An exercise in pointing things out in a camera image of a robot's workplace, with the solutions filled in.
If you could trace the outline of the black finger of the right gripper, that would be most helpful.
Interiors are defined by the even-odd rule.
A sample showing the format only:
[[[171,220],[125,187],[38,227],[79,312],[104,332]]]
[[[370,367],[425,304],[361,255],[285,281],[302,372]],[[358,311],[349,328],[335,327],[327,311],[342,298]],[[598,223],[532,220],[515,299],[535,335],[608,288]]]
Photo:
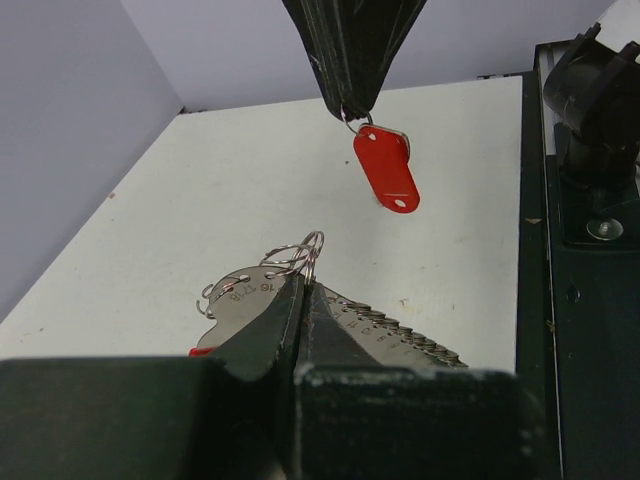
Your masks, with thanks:
[[[284,0],[283,5],[302,40],[325,106],[334,117],[349,118],[339,2]]]
[[[344,3],[342,107],[348,118],[370,113],[396,54],[422,12],[423,1]]]

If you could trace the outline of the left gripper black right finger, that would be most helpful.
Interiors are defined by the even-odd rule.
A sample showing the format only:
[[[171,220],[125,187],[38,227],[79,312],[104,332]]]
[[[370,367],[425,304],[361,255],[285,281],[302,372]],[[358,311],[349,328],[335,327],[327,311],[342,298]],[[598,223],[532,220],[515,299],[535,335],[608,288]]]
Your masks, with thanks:
[[[513,374],[316,284],[294,375],[298,479],[556,479],[542,409]]]

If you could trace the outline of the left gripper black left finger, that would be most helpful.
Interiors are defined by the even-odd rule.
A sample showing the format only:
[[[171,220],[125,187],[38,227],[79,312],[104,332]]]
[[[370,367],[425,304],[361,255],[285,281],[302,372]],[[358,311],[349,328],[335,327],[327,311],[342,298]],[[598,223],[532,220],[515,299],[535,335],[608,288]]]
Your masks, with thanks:
[[[283,479],[293,358],[57,358],[1,365],[5,479]]]

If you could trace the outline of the metal key holder red handle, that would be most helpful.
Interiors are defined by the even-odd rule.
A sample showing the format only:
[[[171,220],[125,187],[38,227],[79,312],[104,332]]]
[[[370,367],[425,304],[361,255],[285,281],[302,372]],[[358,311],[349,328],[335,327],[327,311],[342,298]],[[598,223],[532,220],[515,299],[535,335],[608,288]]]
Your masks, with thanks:
[[[321,231],[275,247],[255,265],[207,285],[196,301],[210,328],[189,351],[199,357],[235,347],[254,360],[273,334],[268,354],[290,354],[296,364],[464,369],[455,351],[370,305],[323,285],[315,266]]]

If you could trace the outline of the small key red cap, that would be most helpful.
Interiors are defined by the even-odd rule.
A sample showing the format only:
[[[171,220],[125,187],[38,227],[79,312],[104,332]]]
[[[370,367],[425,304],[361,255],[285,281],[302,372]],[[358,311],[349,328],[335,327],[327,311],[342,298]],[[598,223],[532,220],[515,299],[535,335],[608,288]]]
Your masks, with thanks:
[[[376,125],[369,113],[358,129],[350,126],[344,108],[343,123],[354,133],[353,148],[377,201],[399,214],[414,212],[420,194],[412,176],[410,141],[403,132]]]

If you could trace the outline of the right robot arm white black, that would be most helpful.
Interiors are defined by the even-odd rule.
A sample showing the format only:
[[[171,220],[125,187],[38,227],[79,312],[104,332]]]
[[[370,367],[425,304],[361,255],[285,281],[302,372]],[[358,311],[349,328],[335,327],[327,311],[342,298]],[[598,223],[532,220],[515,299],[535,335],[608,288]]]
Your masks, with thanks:
[[[422,1],[287,1],[325,106],[345,124],[371,112]],[[593,152],[572,155],[586,185],[630,180],[639,154],[639,4],[616,1],[569,44],[543,82],[546,105]]]

